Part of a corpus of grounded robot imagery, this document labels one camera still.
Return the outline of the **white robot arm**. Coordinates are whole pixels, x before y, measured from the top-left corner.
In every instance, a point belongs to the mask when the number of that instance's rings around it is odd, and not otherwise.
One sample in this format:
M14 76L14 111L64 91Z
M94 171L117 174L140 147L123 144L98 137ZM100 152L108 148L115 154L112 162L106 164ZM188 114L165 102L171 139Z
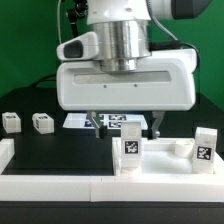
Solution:
M177 38L151 43L147 25L161 19L193 19L212 0L74 0L75 14L93 30L57 47L57 96L67 111L85 111L104 137L100 111L151 111L149 136L157 138L167 111L196 101L197 50Z

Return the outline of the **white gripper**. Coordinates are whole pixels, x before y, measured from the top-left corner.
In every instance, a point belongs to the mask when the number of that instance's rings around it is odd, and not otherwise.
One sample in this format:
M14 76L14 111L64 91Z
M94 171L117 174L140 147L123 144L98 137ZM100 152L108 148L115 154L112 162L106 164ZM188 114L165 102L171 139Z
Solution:
M107 127L96 111L153 111L149 139L160 136L165 112L188 110L196 101L192 49L154 51L137 60L137 69L108 73L97 60L97 34L88 32L57 47L62 64L57 70L57 97L65 110L88 111L96 137Z

